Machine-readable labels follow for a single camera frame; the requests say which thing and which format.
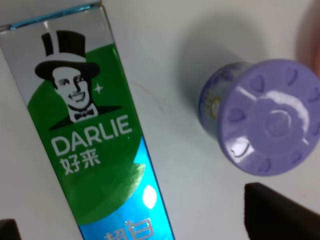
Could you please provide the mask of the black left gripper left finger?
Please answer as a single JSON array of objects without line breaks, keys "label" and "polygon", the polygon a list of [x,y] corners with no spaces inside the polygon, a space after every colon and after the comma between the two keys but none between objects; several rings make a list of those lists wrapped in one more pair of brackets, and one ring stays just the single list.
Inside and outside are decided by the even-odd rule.
[{"label": "black left gripper left finger", "polygon": [[14,219],[0,220],[0,240],[21,240],[21,235]]}]

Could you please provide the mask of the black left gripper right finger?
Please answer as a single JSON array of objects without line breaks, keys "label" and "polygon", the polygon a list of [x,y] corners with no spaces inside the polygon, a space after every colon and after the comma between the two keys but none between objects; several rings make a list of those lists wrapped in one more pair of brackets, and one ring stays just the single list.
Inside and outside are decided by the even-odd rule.
[{"label": "black left gripper right finger", "polygon": [[259,183],[244,186],[244,225],[251,240],[318,240],[320,215]]}]

